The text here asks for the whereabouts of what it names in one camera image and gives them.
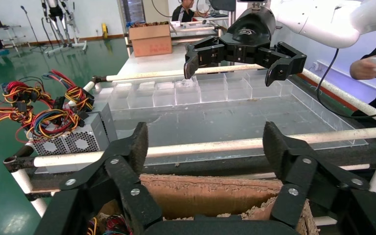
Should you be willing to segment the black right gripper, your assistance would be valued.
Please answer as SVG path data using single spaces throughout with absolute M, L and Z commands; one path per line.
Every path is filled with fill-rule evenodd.
M 223 60 L 267 68 L 267 87 L 301 73 L 307 58 L 303 52 L 285 42 L 270 47 L 275 26 L 275 16 L 270 9 L 248 8 L 220 38 L 209 36 L 187 46 L 184 78 L 191 79 L 200 66 Z

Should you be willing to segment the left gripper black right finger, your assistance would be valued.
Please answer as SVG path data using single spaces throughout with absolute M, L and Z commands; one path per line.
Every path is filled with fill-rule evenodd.
M 343 235 L 376 235 L 376 193 L 356 174 L 320 159 L 303 140 L 285 136 L 266 122 L 264 154 L 282 188 L 272 207 L 274 228 L 295 234 L 306 200 L 336 216 Z

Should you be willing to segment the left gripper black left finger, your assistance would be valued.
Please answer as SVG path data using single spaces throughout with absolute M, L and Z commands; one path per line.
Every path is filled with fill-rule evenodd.
M 37 235 L 83 235 L 87 222 L 117 200 L 133 234 L 162 220 L 162 211 L 141 184 L 148 151 L 148 128 L 139 122 L 132 135 L 111 142 L 100 159 L 60 183 L 36 231 Z

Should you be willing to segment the bare operator hand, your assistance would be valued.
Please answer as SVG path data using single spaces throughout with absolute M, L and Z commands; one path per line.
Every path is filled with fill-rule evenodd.
M 370 56 L 353 62 L 350 66 L 350 76 L 355 80 L 370 80 L 376 78 L 376 64 L 372 62 Z

